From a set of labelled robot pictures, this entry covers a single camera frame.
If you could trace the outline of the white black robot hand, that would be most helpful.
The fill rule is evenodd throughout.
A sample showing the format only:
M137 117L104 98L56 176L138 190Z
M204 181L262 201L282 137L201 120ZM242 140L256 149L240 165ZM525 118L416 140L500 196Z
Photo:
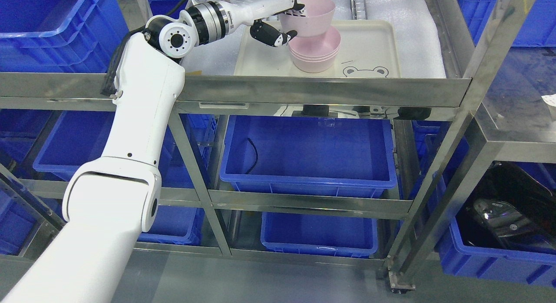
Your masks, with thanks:
M279 14L306 16L305 4L300 0L236 0L221 1L220 5L228 17L226 34L232 34L240 27L246 26L250 28L252 38L272 47L287 45L298 33L296 30L279 31L263 19Z

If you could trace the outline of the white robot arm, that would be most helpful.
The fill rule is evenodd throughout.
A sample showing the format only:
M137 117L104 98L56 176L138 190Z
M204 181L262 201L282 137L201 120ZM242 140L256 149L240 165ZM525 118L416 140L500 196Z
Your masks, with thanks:
M152 17L115 50L102 88L116 105L103 152L69 181L62 201L65 226L4 303L112 301L140 233L157 214L163 138L185 85L178 60L224 38L234 23L228 0L200 1L177 19Z

